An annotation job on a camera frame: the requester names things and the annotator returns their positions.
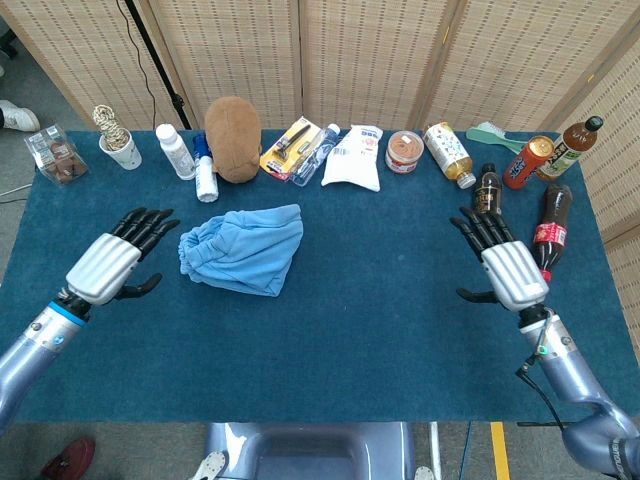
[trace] table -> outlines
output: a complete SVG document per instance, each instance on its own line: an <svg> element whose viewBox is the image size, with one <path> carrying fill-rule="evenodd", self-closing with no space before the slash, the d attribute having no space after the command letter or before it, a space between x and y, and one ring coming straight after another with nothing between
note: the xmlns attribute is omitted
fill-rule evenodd
<svg viewBox="0 0 640 480"><path fill-rule="evenodd" d="M280 131L263 132L263 146ZM189 146L195 132L184 132ZM514 134L525 139L531 134ZM135 132L143 163L125 171L72 138L91 172L59 188L37 174L0 288L0 348L65 285L91 242L140 205L174 208L182 224L131 277L164 279L140 300L92 310L91 321L26 398L19 421L550 421L538 396L514 376L529 355L518 319L463 302L455 288L489 286L449 224L471 192L448 182L428 153L415 173L384 165L381 191L349 184L305 188L264 172L245 185L220 181L220 198L198 202L152 132ZM463 140L474 171L512 154ZM640 409L637 363L581 171L564 257L547 304L561 314L596 376L630 413ZM545 185L505 191L503 211L529 243ZM278 298L243 295L180 275L181 233L228 210L298 203L304 237ZM538 368L533 377L550 394ZM584 412L560 406L565 419Z"/></svg>

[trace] stuffed toy head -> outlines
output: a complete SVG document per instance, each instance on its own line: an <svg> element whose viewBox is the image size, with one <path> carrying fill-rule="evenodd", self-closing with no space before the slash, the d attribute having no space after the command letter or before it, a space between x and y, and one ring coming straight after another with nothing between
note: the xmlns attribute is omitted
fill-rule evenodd
<svg viewBox="0 0 640 480"><path fill-rule="evenodd" d="M214 170L231 183L244 183L258 173L261 125L258 112L244 98L221 97L204 119Z"/></svg>

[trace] toothbrush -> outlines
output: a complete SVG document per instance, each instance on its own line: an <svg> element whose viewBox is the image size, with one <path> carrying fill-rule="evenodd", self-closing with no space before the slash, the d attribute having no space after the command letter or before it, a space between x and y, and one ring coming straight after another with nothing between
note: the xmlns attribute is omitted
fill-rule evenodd
<svg viewBox="0 0 640 480"><path fill-rule="evenodd" d="M476 142L486 143L488 145L502 145L513 153L520 153L523 145L527 143L506 138L504 130L491 122L482 122L477 127L471 127L467 130L466 135L469 140L475 140Z"/></svg>

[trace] white bottle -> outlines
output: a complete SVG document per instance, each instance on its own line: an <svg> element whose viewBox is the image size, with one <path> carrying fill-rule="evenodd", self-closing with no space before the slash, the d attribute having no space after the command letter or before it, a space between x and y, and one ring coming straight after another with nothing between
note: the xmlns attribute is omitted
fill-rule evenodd
<svg viewBox="0 0 640 480"><path fill-rule="evenodd" d="M160 147L173 165L178 177L182 180L191 180L195 177L196 164L173 125L168 123L159 125L156 128L156 137L160 140Z"/></svg>
<svg viewBox="0 0 640 480"><path fill-rule="evenodd" d="M201 202L215 202L218 199L218 181L213 173L213 159L204 133L193 137L193 151L196 155L196 195Z"/></svg>

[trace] robotic arm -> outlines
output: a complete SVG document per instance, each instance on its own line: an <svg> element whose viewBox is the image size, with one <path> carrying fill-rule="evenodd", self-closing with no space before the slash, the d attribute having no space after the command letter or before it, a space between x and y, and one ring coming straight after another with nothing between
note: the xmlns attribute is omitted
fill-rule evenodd
<svg viewBox="0 0 640 480"><path fill-rule="evenodd" d="M180 223L163 223L172 213L137 208L111 233L103 233L67 274L68 286L0 358L0 436L29 387L85 326L93 305L142 297L160 282L162 275L156 273L142 285L124 285L160 239Z"/></svg>
<svg viewBox="0 0 640 480"><path fill-rule="evenodd" d="M501 216L460 210L467 221L452 218L451 223L482 263L494 290L458 289L458 294L474 303L501 303L519 313L520 332L533 354L517 375L540 393L527 375L539 362L561 400L591 409L591 415L566 428L552 410L571 457L584 468L620 480L640 479L640 430L598 383L560 317L543 304L549 287L529 250L515 240Z"/></svg>

